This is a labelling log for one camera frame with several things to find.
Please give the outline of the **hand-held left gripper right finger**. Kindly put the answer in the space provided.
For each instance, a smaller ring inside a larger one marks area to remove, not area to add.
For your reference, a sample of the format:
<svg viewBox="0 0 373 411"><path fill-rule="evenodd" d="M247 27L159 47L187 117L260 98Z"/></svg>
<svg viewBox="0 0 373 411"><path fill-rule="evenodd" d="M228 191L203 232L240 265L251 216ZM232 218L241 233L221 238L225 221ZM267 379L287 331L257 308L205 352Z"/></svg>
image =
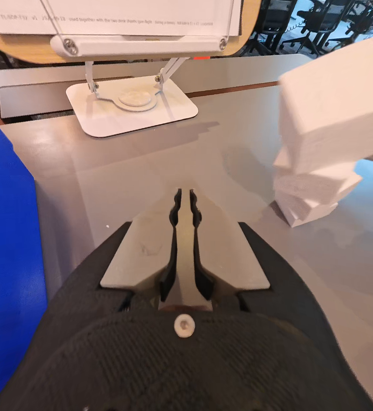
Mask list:
<svg viewBox="0 0 373 411"><path fill-rule="evenodd" d="M195 285L207 301L267 290L267 279L239 223L202 193L190 190Z"/></svg>

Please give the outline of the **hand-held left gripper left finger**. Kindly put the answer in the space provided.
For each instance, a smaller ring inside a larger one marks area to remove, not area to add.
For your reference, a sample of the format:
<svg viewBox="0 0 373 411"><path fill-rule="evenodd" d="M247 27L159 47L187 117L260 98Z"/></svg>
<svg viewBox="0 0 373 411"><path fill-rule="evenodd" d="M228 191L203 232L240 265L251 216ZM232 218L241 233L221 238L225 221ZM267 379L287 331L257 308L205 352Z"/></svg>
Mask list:
<svg viewBox="0 0 373 411"><path fill-rule="evenodd" d="M158 295L165 302L177 273L177 224L182 189L164 195L131 222L100 285Z"/></svg>

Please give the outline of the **white wooden document stand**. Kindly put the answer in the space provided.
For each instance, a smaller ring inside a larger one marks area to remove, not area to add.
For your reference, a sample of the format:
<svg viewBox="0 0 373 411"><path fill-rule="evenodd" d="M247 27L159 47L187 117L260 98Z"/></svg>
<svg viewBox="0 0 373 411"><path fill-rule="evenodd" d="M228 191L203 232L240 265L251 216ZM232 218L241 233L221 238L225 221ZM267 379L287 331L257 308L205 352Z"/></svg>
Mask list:
<svg viewBox="0 0 373 411"><path fill-rule="evenodd" d="M193 118L198 108L170 79L189 58L228 56L249 39L261 1L241 1L239 33L222 35L0 34L0 50L30 63L85 62L86 83L66 95L82 130L104 138ZM169 58L158 74L96 81L94 62Z"/></svg>

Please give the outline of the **blue plastic bin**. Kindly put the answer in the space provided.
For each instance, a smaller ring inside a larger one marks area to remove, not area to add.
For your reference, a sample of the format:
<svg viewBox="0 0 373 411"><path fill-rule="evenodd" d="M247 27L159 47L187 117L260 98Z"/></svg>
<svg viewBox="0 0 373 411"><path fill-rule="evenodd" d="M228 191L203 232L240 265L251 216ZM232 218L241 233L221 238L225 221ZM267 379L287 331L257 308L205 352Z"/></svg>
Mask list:
<svg viewBox="0 0 373 411"><path fill-rule="evenodd" d="M0 392L46 308L35 180L0 129Z"/></svg>

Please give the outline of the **printed instruction sheet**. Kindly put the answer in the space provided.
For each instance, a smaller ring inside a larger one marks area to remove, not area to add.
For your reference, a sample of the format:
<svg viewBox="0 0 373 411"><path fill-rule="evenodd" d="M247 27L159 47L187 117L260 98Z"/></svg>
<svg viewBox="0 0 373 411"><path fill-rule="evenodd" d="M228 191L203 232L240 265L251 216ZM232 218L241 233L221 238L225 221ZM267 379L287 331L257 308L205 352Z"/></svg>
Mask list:
<svg viewBox="0 0 373 411"><path fill-rule="evenodd" d="M235 36L240 13L229 0L0 0L0 34Z"/></svg>

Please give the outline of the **black office chair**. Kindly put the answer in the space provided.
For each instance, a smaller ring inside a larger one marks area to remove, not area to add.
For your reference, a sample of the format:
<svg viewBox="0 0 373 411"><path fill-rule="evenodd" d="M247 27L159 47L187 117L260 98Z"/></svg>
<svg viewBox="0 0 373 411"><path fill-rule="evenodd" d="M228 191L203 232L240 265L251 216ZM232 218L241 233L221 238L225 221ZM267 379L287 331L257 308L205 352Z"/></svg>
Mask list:
<svg viewBox="0 0 373 411"><path fill-rule="evenodd" d="M348 23L345 34L352 36L373 34L373 0L353 1L342 21Z"/></svg>
<svg viewBox="0 0 373 411"><path fill-rule="evenodd" d="M296 0L263 0L250 39L244 50L252 53L254 50L259 55L274 55L284 32L286 31Z"/></svg>
<svg viewBox="0 0 373 411"><path fill-rule="evenodd" d="M311 54L321 56L321 46L318 41L323 35L332 33L338 23L339 11L343 8L336 4L336 1L312 1L313 7L307 11L300 10L297 17L303 20L301 33L306 35L295 39L294 43L299 43L298 51L306 47Z"/></svg>

